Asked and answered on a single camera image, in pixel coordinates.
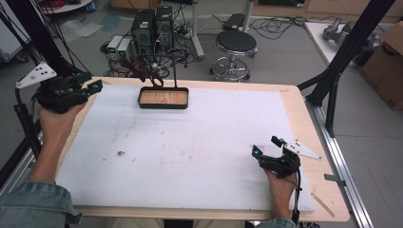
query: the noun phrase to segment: power supply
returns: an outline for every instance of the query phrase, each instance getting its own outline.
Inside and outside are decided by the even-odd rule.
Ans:
[[[157,8],[157,36],[159,37],[160,46],[165,50],[173,48],[173,26],[172,26],[172,7],[159,6]]]
[[[153,9],[139,9],[131,26],[131,33],[138,54],[147,50],[154,53],[153,48],[157,39],[155,11]]]
[[[115,35],[110,41],[110,43],[107,45],[107,57],[110,60],[118,60],[119,59],[119,54],[118,54],[118,47],[119,44],[122,41],[123,36],[121,35]]]
[[[130,38],[122,39],[121,44],[118,47],[119,56],[124,56],[126,58],[134,55],[133,44]]]

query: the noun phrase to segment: metal stool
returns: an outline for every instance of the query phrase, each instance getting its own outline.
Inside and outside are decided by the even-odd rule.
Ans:
[[[221,32],[216,40],[217,48],[228,53],[229,57],[221,57],[210,68],[210,73],[219,78],[240,81],[248,80],[250,72],[248,66],[236,56],[251,55],[253,57],[256,40],[246,32],[227,30]]]

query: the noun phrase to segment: metal bracket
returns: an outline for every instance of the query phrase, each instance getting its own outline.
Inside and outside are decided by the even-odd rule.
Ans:
[[[324,176],[325,176],[325,180],[327,180],[327,181],[335,181],[339,187],[347,186],[345,180],[341,180],[338,177],[336,177],[335,175],[325,174]]]
[[[284,145],[286,149],[289,151],[304,156],[308,157],[311,159],[315,160],[322,160],[322,157],[319,156],[317,153],[315,153],[313,150],[311,150],[308,146],[306,146],[304,143],[300,142],[299,140],[294,140],[293,142],[288,142]]]
[[[15,86],[17,88],[23,88],[27,86],[34,85],[36,83],[40,83],[45,81],[46,79],[56,77],[57,73],[47,64],[40,63],[36,68],[34,68],[27,76],[16,83]]]

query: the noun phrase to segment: denim jacket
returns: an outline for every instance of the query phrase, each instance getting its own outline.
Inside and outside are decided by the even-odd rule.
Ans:
[[[71,195],[50,182],[24,181],[0,196],[0,227],[65,227],[78,224],[82,214],[71,205]]]

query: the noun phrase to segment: white paper sheet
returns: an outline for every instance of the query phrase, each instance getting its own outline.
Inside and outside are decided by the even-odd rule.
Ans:
[[[139,91],[105,85],[89,110],[57,178],[75,205],[272,208],[251,153],[279,157],[271,137],[293,139],[279,93],[191,88],[188,108],[171,110],[139,108]],[[299,210],[313,211],[302,180]]]

